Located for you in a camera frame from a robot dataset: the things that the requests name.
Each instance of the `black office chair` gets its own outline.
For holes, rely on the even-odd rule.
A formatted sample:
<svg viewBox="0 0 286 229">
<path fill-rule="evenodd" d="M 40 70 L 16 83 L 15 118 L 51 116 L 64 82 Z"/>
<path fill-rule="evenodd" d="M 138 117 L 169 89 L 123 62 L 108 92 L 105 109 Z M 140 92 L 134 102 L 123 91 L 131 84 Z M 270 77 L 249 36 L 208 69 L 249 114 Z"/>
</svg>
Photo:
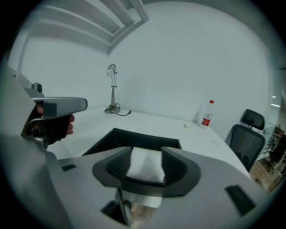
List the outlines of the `black office chair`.
<svg viewBox="0 0 286 229">
<path fill-rule="evenodd" d="M 252 127 L 263 130 L 265 122 L 262 115 L 249 109 L 244 112 L 241 122 L 248 127 L 239 124 L 233 126 L 229 147 L 249 171 L 265 144 L 265 138 Z"/>
</svg>

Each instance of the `black tray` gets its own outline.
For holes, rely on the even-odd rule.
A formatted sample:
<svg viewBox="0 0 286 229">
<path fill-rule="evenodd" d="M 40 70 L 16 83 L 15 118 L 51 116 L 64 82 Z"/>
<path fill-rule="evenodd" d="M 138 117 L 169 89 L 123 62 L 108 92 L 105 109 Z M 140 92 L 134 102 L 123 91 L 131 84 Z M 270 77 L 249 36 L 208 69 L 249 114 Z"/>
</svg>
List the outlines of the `black tray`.
<svg viewBox="0 0 286 229">
<path fill-rule="evenodd" d="M 83 156 L 122 146 L 139 147 L 158 151 L 161 151 L 161 147 L 163 146 L 182 149 L 178 139 L 156 137 L 113 128 L 107 135 L 85 152 Z"/>
</svg>

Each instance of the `chair headrest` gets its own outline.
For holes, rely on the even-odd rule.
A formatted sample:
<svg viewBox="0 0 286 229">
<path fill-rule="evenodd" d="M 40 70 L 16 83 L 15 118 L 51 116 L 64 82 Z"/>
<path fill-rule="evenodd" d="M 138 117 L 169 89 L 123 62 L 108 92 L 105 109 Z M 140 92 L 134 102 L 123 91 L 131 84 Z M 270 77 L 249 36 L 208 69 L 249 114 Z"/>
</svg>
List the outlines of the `chair headrest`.
<svg viewBox="0 0 286 229">
<path fill-rule="evenodd" d="M 250 109 L 245 110 L 241 118 L 241 122 L 259 130 L 263 130 L 265 124 L 264 117 L 261 114 Z"/>
</svg>

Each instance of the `white wall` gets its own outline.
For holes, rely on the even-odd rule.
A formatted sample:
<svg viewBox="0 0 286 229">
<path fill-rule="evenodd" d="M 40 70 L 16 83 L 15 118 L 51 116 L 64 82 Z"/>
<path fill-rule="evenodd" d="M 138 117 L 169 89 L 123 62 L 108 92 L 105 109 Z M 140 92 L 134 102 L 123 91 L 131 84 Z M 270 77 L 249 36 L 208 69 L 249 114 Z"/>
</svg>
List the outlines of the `white wall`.
<svg viewBox="0 0 286 229">
<path fill-rule="evenodd" d="M 242 23 L 198 4 L 145 5 L 150 21 L 111 53 L 126 110 L 192 120 L 214 100 L 211 127 L 225 139 L 245 109 L 264 115 L 264 46 Z M 130 13 L 136 18 L 134 9 Z"/>
<path fill-rule="evenodd" d="M 39 35 L 42 27 L 36 28 L 29 35 L 20 71 L 42 83 L 46 96 L 85 97 L 94 108 L 109 104 L 110 79 L 105 72 L 115 63 L 116 99 L 123 109 L 193 120 L 212 99 L 211 127 L 223 139 L 245 109 L 264 115 L 269 69 L 264 46 L 250 29 L 198 4 L 162 2 L 145 8 L 150 21 L 110 56 L 84 42 Z M 134 9 L 130 13 L 140 20 Z"/>
</svg>

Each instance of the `finger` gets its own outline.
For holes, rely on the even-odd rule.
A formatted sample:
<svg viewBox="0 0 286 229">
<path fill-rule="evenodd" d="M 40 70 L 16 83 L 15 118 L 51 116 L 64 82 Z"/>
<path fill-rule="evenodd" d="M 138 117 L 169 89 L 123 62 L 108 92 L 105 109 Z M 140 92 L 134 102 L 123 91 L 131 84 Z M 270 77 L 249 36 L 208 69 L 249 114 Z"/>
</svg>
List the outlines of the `finger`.
<svg viewBox="0 0 286 229">
<path fill-rule="evenodd" d="M 70 124 L 67 126 L 67 129 L 68 129 L 68 130 L 72 130 L 72 129 L 73 129 L 73 125 L 70 123 Z"/>
<path fill-rule="evenodd" d="M 43 109 L 43 105 L 42 104 L 37 104 L 37 112 L 39 114 L 43 114 L 44 113 L 44 109 Z"/>
<path fill-rule="evenodd" d="M 70 123 L 72 123 L 72 122 L 74 122 L 75 121 L 75 117 L 72 115 L 71 117 L 70 117 Z"/>
<path fill-rule="evenodd" d="M 67 135 L 73 134 L 73 130 L 67 130 Z"/>
</svg>

